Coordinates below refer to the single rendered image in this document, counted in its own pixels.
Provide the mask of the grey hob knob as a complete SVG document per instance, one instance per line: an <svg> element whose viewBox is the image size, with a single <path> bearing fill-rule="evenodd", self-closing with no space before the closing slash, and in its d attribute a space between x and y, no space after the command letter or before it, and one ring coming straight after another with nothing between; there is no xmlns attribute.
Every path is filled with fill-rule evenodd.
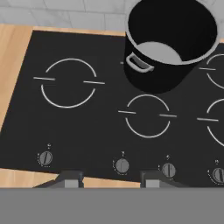
<svg viewBox="0 0 224 224"><path fill-rule="evenodd" d="M53 160L53 154L50 151L44 151L39 155L38 160L42 165L49 165Z"/></svg>
<svg viewBox="0 0 224 224"><path fill-rule="evenodd" d="M176 168L173 164L171 163L166 163L162 167L162 173L167 177L167 178L173 178L176 174Z"/></svg>
<svg viewBox="0 0 224 224"><path fill-rule="evenodd" d="M215 168L213 170L213 179L218 183L224 183L224 170L221 168Z"/></svg>
<svg viewBox="0 0 224 224"><path fill-rule="evenodd" d="M120 158L116 161L115 168L120 173L126 173L130 168L130 164L127 159Z"/></svg>

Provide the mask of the black cooking pot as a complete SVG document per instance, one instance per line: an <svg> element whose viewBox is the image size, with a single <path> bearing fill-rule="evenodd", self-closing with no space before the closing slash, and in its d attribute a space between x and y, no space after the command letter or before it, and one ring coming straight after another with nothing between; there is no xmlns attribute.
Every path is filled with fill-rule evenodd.
<svg viewBox="0 0 224 224"><path fill-rule="evenodd" d="M137 0L125 19L123 69L146 93L178 86L215 50L221 21L201 0Z"/></svg>

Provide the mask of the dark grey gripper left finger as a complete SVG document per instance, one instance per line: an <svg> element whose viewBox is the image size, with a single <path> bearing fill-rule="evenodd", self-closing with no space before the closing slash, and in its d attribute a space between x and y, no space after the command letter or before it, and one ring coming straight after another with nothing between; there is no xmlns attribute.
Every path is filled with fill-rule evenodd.
<svg viewBox="0 0 224 224"><path fill-rule="evenodd" d="M36 188L83 188L82 171L63 171L56 179L49 180Z"/></svg>

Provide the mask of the black hob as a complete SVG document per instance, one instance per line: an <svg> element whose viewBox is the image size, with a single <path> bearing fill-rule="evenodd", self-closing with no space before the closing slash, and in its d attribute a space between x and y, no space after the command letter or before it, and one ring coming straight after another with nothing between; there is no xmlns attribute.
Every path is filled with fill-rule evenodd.
<svg viewBox="0 0 224 224"><path fill-rule="evenodd" d="M213 171L224 170L224 43L163 94L130 84L123 49L121 37L35 31L0 130L0 168L138 182L171 163L168 179L223 187Z"/></svg>

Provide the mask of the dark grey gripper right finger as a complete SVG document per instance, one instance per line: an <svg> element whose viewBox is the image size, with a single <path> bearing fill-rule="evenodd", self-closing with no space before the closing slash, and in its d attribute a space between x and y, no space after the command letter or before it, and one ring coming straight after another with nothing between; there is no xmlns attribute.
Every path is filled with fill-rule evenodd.
<svg viewBox="0 0 224 224"><path fill-rule="evenodd" d="M141 188L184 188L185 185L167 178L161 171L142 171Z"/></svg>

